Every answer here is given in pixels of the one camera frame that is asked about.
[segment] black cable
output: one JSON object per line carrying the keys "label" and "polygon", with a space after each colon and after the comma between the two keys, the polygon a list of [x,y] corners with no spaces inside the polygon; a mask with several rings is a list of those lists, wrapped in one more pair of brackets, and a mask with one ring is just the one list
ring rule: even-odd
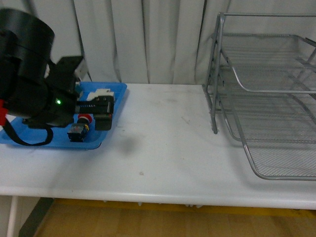
{"label": "black cable", "polygon": [[89,78],[90,78],[90,81],[93,82],[93,81],[92,81],[92,78],[91,78],[91,75],[90,75],[90,72],[87,72],[87,74],[88,74],[88,76],[89,76]]}
{"label": "black cable", "polygon": [[9,136],[9,138],[11,138],[17,144],[20,144],[20,145],[23,145],[23,146],[35,146],[35,147],[38,147],[38,146],[47,145],[53,140],[53,135],[54,135],[53,130],[47,125],[46,127],[43,128],[43,129],[45,129],[47,131],[47,137],[46,137],[45,141],[39,142],[39,143],[30,144],[30,143],[27,143],[27,142],[23,141],[18,136],[18,134],[15,132],[14,128],[12,127],[12,125],[8,121],[8,119],[5,119],[5,125],[3,126],[3,129],[6,132],[6,134]]}

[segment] yellow floor strip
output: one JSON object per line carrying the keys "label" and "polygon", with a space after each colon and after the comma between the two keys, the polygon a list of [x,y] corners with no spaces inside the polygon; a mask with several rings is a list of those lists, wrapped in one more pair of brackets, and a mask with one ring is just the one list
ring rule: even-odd
{"label": "yellow floor strip", "polygon": [[124,201],[98,201],[98,200],[80,200],[80,199],[55,199],[55,203],[64,205],[92,206],[121,208],[133,210],[155,210],[155,211],[179,211],[179,212],[201,212],[216,214],[236,214],[236,215],[260,215],[260,216],[285,216],[285,217],[308,217],[316,218],[315,210],[296,210],[281,208],[258,208],[258,207],[232,207],[232,206],[202,206],[197,208],[186,207],[182,204],[157,204],[142,203],[141,206],[136,202]]}

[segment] red tag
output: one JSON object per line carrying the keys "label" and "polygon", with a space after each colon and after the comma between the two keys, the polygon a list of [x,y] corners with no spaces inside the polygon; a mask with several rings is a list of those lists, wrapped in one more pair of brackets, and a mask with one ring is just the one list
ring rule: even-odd
{"label": "red tag", "polygon": [[4,100],[0,99],[0,126],[5,125],[5,115],[8,113],[8,109],[3,107]]}

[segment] green led light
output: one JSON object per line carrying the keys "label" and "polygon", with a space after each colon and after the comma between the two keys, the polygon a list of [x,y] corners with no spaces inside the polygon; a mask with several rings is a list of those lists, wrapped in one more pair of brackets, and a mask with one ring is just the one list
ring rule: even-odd
{"label": "green led light", "polygon": [[55,100],[55,103],[56,103],[57,105],[61,105],[61,100],[60,100],[60,99],[56,99],[56,100]]}

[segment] white object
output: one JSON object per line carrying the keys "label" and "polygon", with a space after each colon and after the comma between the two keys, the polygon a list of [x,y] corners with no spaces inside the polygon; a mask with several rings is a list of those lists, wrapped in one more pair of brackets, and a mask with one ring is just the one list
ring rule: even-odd
{"label": "white object", "polygon": [[114,96],[114,92],[110,91],[110,89],[97,89],[95,92],[90,92],[88,94],[87,101],[91,101],[98,96],[106,95]]}

